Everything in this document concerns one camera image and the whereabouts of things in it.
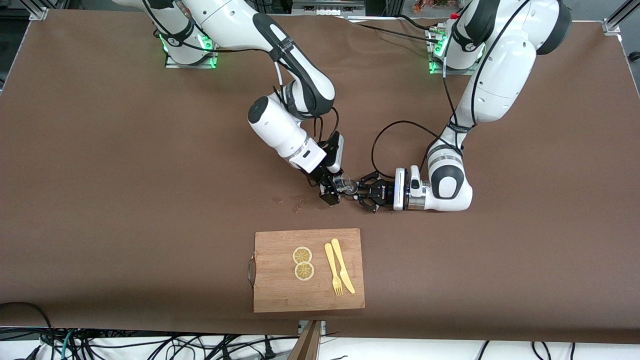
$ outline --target green led light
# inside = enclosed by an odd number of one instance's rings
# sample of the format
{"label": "green led light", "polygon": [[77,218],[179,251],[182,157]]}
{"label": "green led light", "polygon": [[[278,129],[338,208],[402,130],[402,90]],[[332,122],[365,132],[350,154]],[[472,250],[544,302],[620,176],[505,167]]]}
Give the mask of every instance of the green led light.
{"label": "green led light", "polygon": [[213,45],[209,37],[198,34],[198,42],[203,49],[210,49]]}
{"label": "green led light", "polygon": [[436,46],[436,49],[435,49],[435,54],[437,56],[442,56],[442,52],[444,51],[448,42],[449,41],[447,40],[447,37],[444,37],[444,36],[442,37],[442,40],[438,42],[438,46]]}
{"label": "green led light", "polygon": [[168,54],[169,50],[166,48],[166,43],[164,42],[164,39],[162,38],[162,35],[160,35],[160,41],[162,41],[162,48]]}

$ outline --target white floor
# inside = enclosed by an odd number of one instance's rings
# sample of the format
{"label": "white floor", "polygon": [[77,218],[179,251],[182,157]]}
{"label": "white floor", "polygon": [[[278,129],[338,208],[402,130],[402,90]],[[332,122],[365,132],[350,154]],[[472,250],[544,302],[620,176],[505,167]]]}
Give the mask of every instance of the white floor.
{"label": "white floor", "polygon": [[[183,337],[189,341],[192,337]],[[262,336],[242,336],[238,342],[261,340]],[[92,342],[94,345],[125,345],[141,342],[161,341],[166,338],[111,338]],[[220,336],[203,337],[206,345],[215,345]],[[38,340],[16,340],[0,342],[0,360],[24,359],[39,344]],[[295,340],[272,341],[276,353],[293,348]],[[318,360],[334,360],[347,356],[347,360],[476,360],[483,341],[456,340],[398,340],[398,339],[364,339],[364,338],[325,338],[320,346]],[[569,343],[547,343],[553,360],[569,360]],[[129,348],[94,348],[96,353],[106,360],[145,360],[157,347],[157,344]],[[264,345],[254,345],[255,349],[264,353]],[[43,346],[37,360],[50,359],[50,348]],[[546,360],[546,354],[540,344],[538,352]],[[157,360],[171,358],[173,350],[166,347]],[[175,360],[203,359],[204,353],[196,349],[194,352],[183,350],[175,356]],[[259,359],[255,350],[245,348],[231,354],[232,359]],[[536,360],[528,342],[491,341],[486,348],[483,360]],[[576,346],[575,360],[638,360],[640,345],[583,344]]]}

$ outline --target table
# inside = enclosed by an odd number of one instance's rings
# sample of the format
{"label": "table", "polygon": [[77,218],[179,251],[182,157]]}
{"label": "table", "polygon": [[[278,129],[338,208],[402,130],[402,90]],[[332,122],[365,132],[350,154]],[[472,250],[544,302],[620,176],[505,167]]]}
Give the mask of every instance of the table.
{"label": "table", "polygon": [[[347,173],[372,170],[388,123],[446,123],[424,43],[278,22],[335,84]],[[248,108],[277,83],[264,54],[164,69],[152,30],[143,13],[31,23],[0,97],[0,302],[39,304],[55,327],[292,334],[323,318],[341,336],[640,340],[640,101],[599,23],[574,23],[513,109],[469,136],[470,209],[375,215],[327,208],[251,131]],[[450,78],[454,102],[467,81]],[[416,164],[429,142],[390,129],[376,162]],[[362,230],[365,309],[252,313],[254,232],[341,227]]]}

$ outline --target black and white robot link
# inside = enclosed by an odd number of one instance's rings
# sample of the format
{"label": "black and white robot link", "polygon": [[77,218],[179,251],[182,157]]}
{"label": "black and white robot link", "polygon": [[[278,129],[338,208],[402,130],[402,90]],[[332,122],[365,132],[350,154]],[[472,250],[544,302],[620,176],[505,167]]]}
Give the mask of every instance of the black and white robot link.
{"label": "black and white robot link", "polygon": [[571,24],[562,0],[473,0],[459,19],[439,24],[449,39],[436,56],[446,69],[479,66],[440,134],[427,151],[428,179],[418,166],[397,168],[394,181],[372,173],[360,181],[360,203],[372,212],[394,210],[461,211],[471,204],[473,189],[462,161],[462,143],[480,122],[504,116],[520,94],[537,55],[548,54],[564,40]]}
{"label": "black and white robot link", "polygon": [[320,145],[300,128],[303,121],[331,110],[333,84],[270,16],[256,12],[243,0],[114,2],[149,13],[168,55],[177,63],[195,64],[208,59],[212,51],[203,49],[203,38],[213,41],[212,49],[267,52],[276,68],[284,67],[293,81],[282,88],[282,93],[277,90],[257,99],[248,112],[249,124],[280,157],[318,185],[320,198],[329,205],[337,204],[342,193],[352,195],[357,191],[357,182],[342,171],[342,135],[336,131]]}

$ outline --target lemon slice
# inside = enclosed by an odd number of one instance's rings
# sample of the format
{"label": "lemon slice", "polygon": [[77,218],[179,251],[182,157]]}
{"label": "lemon slice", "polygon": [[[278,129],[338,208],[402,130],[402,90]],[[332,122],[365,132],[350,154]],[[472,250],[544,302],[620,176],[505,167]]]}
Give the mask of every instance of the lemon slice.
{"label": "lemon slice", "polygon": [[294,274],[298,280],[307,281],[314,276],[314,266],[308,261],[302,261],[296,265]]}
{"label": "lemon slice", "polygon": [[295,261],[296,264],[301,263],[302,261],[311,261],[311,258],[311,250],[306,246],[298,247],[293,251],[293,261]]}

